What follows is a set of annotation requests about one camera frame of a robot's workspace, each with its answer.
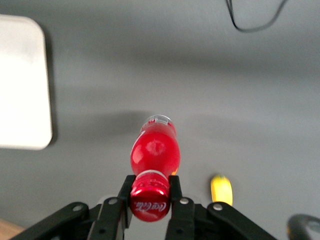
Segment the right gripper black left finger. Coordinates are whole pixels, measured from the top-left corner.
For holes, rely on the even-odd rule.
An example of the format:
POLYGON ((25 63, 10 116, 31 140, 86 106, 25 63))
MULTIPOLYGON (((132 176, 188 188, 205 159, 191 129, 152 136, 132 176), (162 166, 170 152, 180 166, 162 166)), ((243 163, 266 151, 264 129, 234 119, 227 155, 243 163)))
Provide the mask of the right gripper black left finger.
POLYGON ((129 199, 135 175, 128 175, 117 196, 89 208, 72 202, 12 237, 13 240, 123 240, 132 213, 129 199))

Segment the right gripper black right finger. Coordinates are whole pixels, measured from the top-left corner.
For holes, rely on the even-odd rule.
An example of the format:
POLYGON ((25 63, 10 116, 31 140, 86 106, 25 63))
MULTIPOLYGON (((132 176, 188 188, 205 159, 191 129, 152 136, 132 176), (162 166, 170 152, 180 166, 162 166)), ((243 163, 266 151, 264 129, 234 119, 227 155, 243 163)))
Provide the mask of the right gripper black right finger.
POLYGON ((177 175, 169 177, 171 218, 167 240, 274 240, 248 217, 225 202, 207 207, 182 194, 177 175))

